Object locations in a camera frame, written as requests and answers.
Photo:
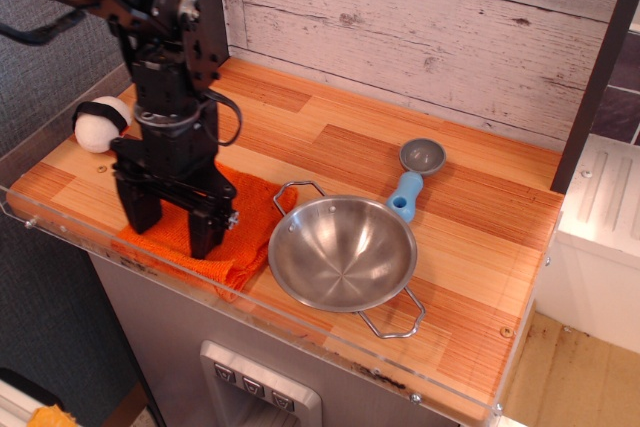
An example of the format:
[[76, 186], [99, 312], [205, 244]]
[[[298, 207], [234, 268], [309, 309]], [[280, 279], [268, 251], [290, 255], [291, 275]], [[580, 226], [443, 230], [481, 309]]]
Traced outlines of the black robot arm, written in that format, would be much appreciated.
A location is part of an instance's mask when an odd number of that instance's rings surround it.
[[199, 0], [55, 0], [70, 12], [53, 23], [4, 36], [43, 45], [87, 15], [107, 21], [135, 85], [141, 138], [116, 137], [117, 191], [137, 232], [154, 226], [162, 203], [188, 214], [191, 254], [206, 257], [237, 221], [236, 190], [215, 166], [222, 141], [218, 108], [227, 98], [210, 87], [218, 58], [200, 24]]

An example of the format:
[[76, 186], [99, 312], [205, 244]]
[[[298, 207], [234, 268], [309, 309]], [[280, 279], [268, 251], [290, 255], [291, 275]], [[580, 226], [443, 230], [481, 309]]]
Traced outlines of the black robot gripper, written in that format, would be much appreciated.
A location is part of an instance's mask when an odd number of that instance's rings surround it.
[[134, 118], [142, 137], [116, 138], [110, 147], [117, 192], [130, 226], [143, 234], [162, 217], [163, 201], [189, 212], [191, 256], [204, 259], [237, 223], [232, 207], [236, 189], [221, 174], [215, 158], [239, 134], [219, 138], [218, 107], [234, 114], [238, 105], [225, 96], [201, 96], [182, 114], [161, 115], [137, 105]]

